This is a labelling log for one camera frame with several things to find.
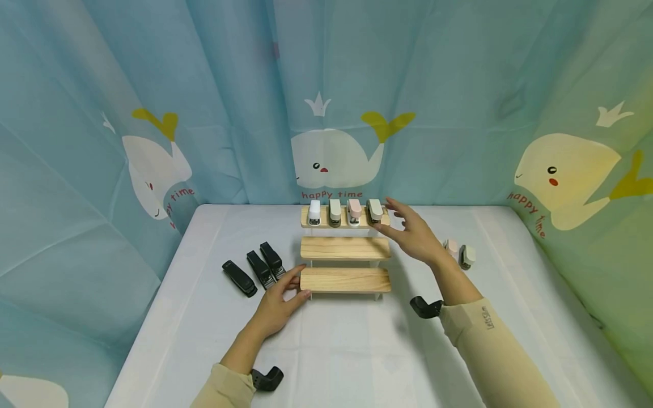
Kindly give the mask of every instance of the white tablecloth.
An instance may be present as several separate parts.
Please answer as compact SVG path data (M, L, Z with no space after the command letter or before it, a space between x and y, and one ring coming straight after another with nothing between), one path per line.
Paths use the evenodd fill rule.
M441 240L476 248L469 276L563 407L651 406L512 210L416 210ZM287 269L302 262L299 214L300 206L198 208L106 406L187 407L263 295L246 253L268 241ZM483 406L439 320L422 320L409 306L418 294L428 302L441 298L432 274L391 245L392 260L381 263L389 270L391 293L376 302L372 296L316 294L265 342L255 368L266 373L276 365L285 377L275 392L258 392L254 407ZM222 272L227 259L257 283L253 298Z

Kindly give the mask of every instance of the beige sleeve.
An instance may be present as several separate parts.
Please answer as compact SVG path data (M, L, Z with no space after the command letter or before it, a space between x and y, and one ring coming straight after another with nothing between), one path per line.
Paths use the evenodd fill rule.
M549 384L487 299L443 306L440 320L488 408L560 406Z
M214 364L191 408L249 408L254 391L251 375Z

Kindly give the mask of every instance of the curtain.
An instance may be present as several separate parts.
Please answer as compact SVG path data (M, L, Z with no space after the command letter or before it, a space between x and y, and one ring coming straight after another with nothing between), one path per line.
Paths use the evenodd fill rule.
M101 406L198 205L386 195L515 209L653 391L652 34L648 0L0 1L0 392Z

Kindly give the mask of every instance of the tiered wooden riser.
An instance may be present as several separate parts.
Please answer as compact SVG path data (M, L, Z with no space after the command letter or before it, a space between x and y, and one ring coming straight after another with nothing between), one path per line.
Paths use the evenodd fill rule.
M376 294L390 292L390 277L383 268L306 268L300 286L314 293Z
M390 245L378 237L305 236L300 255L311 266L314 260L370 261L377 266L390 258ZM306 268L300 286L315 293L370 293L375 299L391 290L388 271L382 268Z
M387 238L304 236L300 256L310 260L385 260L390 258Z
M347 217L347 206L341 206L340 208L340 226L332 227L328 223L328 206L321 207L320 213L320 225L310 225L308 223L308 206L302 207L302 228L371 228L370 221L368 220L367 207L362 207L363 214L360 217L360 225L358 227L352 227L349 225ZM388 215L388 209L383 207L383 215L381 216L381 224L390 225L390 216Z

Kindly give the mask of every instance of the cartoon whale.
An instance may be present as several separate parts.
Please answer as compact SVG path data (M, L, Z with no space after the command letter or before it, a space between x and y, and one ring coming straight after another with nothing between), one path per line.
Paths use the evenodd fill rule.
M134 193L148 215L165 219L168 213L163 202L168 190L175 184L188 180L193 172L188 161L174 142L177 115L167 113L161 123L146 109L136 109L132 115L154 124L172 144L172 156L159 144L139 136L123 136L123 145L129 160L129 175Z
M529 190L551 212L559 230L583 224L611 200L653 194L653 180L637 179L643 153L633 154L630 171L609 196L587 202L621 160L604 144L565 133L535 139L524 151L515 184Z
M16 408L68 408L68 393L62 386L38 378L3 375L0 394Z
M374 128L379 145L370 159L358 142L337 129L300 133L291 139L297 184L308 189L347 188L372 181L381 166L385 141L403 129L414 113L399 115L387 123L381 114L367 112L361 119Z

